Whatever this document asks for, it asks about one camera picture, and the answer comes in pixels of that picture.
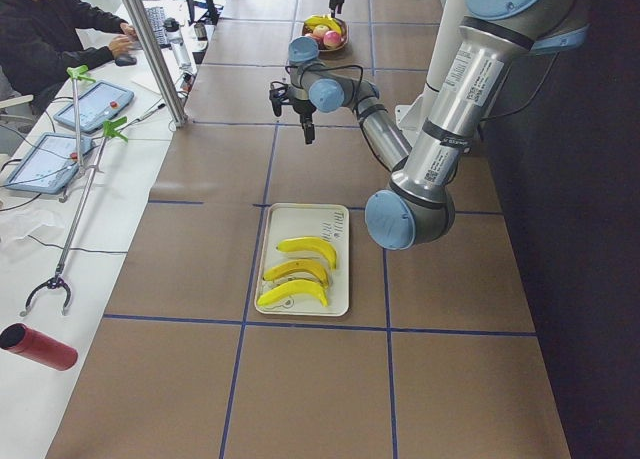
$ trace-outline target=person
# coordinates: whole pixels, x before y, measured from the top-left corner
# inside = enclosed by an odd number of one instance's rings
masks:
[[[76,29],[117,34],[85,49]],[[33,94],[42,113],[68,79],[67,68],[96,68],[126,54],[136,37],[124,19],[81,0],[0,0],[0,66],[13,89]]]

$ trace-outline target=robotic arm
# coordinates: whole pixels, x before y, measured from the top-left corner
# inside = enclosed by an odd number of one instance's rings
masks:
[[[466,0],[470,15],[460,22],[462,44],[413,147],[378,101],[376,87],[335,74],[335,68],[318,60],[317,45],[310,38],[297,38],[289,46],[291,85],[272,88],[274,112],[279,115],[278,107],[292,104],[303,128],[306,124],[307,137],[315,108],[352,110],[373,153],[391,172],[388,188],[367,202],[365,221],[372,238],[387,249],[436,240],[449,231],[455,217],[446,185],[510,65],[530,52],[579,46],[586,36],[587,4],[588,0]]]

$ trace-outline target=hand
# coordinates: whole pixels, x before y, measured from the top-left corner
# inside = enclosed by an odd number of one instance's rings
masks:
[[[126,22],[123,22],[122,24],[120,24],[120,29],[122,29],[122,32],[125,35],[131,37],[132,39],[138,38],[138,33],[136,32],[135,28],[131,24],[127,24]]]
[[[109,50],[113,57],[118,57],[122,54],[126,54],[131,49],[133,43],[131,39],[124,35],[118,35],[113,38],[113,40],[109,43]]]

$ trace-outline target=metal pole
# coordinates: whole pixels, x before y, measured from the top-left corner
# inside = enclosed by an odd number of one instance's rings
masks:
[[[84,175],[84,154],[82,153],[82,132],[80,131],[80,101],[78,99],[78,79],[71,78],[73,87],[73,112],[76,121],[76,161],[78,161],[78,175]]]
[[[122,3],[133,21],[133,26],[136,28],[138,38],[149,61],[151,72],[158,83],[158,87],[171,113],[171,117],[176,127],[182,127],[187,121],[187,115],[184,112],[184,107],[178,97],[175,85],[171,80],[171,74],[169,74],[167,64],[164,62],[160,46],[158,46],[151,26],[149,25],[142,0],[122,0]]]
[[[67,236],[67,240],[64,243],[62,253],[60,254],[60,260],[58,261],[58,265],[56,267],[56,276],[60,276],[62,274],[62,271],[64,270],[67,256],[69,255],[69,251],[71,250],[71,243],[73,242],[73,238],[76,235],[76,230],[78,229],[78,224],[80,223],[80,218],[82,217],[82,211],[84,211],[84,206],[87,204],[87,198],[89,197],[89,191],[91,190],[91,185],[93,184],[93,178],[100,168],[100,161],[102,160],[102,154],[104,153],[104,147],[106,145],[107,137],[105,136],[102,139],[102,144],[100,144],[100,149],[98,149],[98,156],[96,157],[96,161],[94,162],[93,166],[89,168],[87,183],[84,185],[84,189],[82,190],[82,197],[80,198],[80,203],[78,204],[76,215],[74,216],[73,222],[71,223],[69,235]]]

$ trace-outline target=table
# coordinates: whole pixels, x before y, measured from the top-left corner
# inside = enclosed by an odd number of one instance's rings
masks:
[[[172,64],[173,56],[166,50],[167,63]],[[117,67],[109,63],[90,71],[97,80],[110,81],[135,93],[132,103],[123,111],[129,121],[141,116],[161,101],[158,93],[140,85],[144,79],[151,80],[147,62],[142,51],[134,53],[138,64],[133,67]],[[176,67],[170,66],[173,77],[178,77]],[[88,82],[79,84],[80,92],[90,86]],[[70,97],[69,81],[58,97]],[[51,104],[47,112],[55,112],[68,104],[60,100]],[[65,130],[55,124],[57,131]],[[34,126],[27,140],[34,142],[43,133],[52,130],[52,123],[43,115]],[[70,285],[73,302],[67,316],[62,316],[61,308],[64,291],[42,290],[36,296],[34,308],[24,318],[24,323],[40,332],[76,348],[79,359],[66,372],[49,369],[22,357],[0,354],[0,370],[3,386],[0,388],[0,417],[3,427],[0,443],[3,455],[12,458],[44,457],[52,437],[76,383],[85,356],[91,345],[102,312],[109,299],[111,289],[124,261],[138,221],[147,202],[148,191],[154,183],[157,172],[173,135],[171,118],[166,109],[127,128],[124,133],[129,142],[111,140],[105,149],[96,174],[82,220],[77,230],[73,247],[112,253],[87,253],[71,251],[62,277]],[[26,142],[16,151],[14,157],[23,157],[31,148]],[[12,171],[9,166],[0,175],[4,183]],[[62,246],[69,226],[77,209],[82,189],[86,181],[76,179],[70,187],[69,198],[60,203],[57,196],[43,195],[35,202],[14,211],[0,213],[0,220],[27,217],[52,219],[61,227],[41,227],[33,232],[43,242]],[[19,206],[35,194],[0,189],[0,201],[4,208]],[[0,225],[0,236],[5,226]],[[21,322],[19,313],[29,293],[40,283],[53,276],[60,258],[60,249],[45,247],[37,241],[25,238],[9,244],[0,243],[0,327]]]

